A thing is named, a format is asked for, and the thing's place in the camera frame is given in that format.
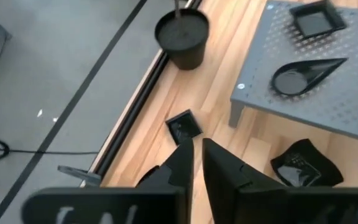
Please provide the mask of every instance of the gray perforated table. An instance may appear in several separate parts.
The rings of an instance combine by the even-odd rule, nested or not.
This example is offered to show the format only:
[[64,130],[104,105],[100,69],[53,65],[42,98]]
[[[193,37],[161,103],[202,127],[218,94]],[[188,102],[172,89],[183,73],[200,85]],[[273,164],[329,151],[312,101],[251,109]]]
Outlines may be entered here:
[[[292,25],[294,2],[268,1],[231,95],[229,125],[245,106],[358,138],[358,9],[338,8],[348,28],[303,39]],[[322,83],[297,97],[273,92],[270,79],[282,65],[300,60],[348,57]]]

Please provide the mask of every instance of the wooden platform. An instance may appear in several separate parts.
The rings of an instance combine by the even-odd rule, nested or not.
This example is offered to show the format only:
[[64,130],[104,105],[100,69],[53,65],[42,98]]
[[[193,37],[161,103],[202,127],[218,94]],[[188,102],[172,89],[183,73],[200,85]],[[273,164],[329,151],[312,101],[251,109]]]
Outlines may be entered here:
[[[358,0],[334,2],[358,7]],[[204,131],[194,139],[193,223],[212,222],[201,165],[203,137],[212,138],[271,177],[269,160],[293,142],[310,138],[342,172],[345,181],[340,186],[358,186],[358,140],[250,108],[245,109],[237,129],[227,125],[229,97],[264,6],[264,0],[203,0],[200,9],[211,23],[204,63],[190,72],[167,65],[103,186],[134,186],[151,167],[161,164],[176,148],[164,121],[187,109]]]

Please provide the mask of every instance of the black small box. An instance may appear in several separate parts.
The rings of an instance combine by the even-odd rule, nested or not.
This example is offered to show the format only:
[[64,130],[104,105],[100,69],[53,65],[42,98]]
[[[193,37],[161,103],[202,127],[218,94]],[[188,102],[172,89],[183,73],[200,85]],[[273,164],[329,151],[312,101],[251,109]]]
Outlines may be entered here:
[[203,132],[190,110],[186,110],[173,118],[170,118],[165,124],[167,124],[169,132],[176,145]]
[[295,27],[304,38],[330,34],[347,27],[334,5],[328,0],[291,8],[290,13]]

